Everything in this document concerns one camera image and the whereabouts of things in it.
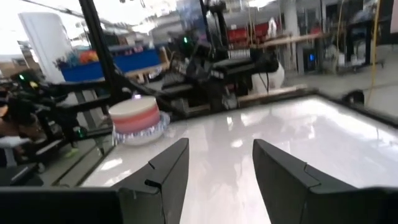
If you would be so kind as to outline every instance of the white cylinder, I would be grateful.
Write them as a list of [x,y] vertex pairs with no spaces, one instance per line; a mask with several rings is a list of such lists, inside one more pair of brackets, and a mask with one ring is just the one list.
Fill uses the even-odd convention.
[[[288,33],[293,36],[299,36],[299,23],[297,22],[297,6],[296,0],[284,0],[282,1],[282,11],[284,12],[285,17],[285,29]],[[286,69],[296,68],[296,45],[295,43],[288,45],[287,50],[284,54],[287,58],[285,58],[285,65],[289,65]]]

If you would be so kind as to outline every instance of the blue bin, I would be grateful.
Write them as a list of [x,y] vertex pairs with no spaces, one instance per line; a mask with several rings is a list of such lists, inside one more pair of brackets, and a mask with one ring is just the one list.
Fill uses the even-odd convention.
[[[132,55],[117,56],[113,58],[115,64],[123,71],[130,72],[160,64],[159,56],[155,49],[145,50]],[[80,65],[73,68],[61,69],[67,82],[82,82],[103,78],[102,68],[99,62]]]

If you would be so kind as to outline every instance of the black metal frame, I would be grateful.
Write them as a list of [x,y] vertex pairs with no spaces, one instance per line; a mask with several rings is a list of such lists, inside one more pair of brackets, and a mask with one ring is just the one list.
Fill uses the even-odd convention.
[[93,0],[79,0],[81,11],[85,17],[87,28],[91,34],[92,45],[95,48],[99,63],[106,82],[111,90],[112,100],[116,103],[123,100],[123,92],[114,79],[116,67],[114,66],[109,49],[105,44],[100,19],[96,11]]

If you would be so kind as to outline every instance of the desk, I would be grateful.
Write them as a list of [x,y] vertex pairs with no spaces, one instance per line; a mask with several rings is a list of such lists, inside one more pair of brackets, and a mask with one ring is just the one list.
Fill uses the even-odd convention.
[[258,48],[264,48],[264,47],[271,47],[271,46],[278,46],[278,45],[285,45],[285,44],[293,44],[297,42],[304,42],[308,40],[315,40],[319,38],[325,38],[329,37],[331,34],[327,33],[320,33],[320,34],[308,34],[308,35],[300,35],[300,36],[294,36],[294,37],[285,37],[281,39],[276,39],[276,40],[270,40],[267,41],[259,46]]

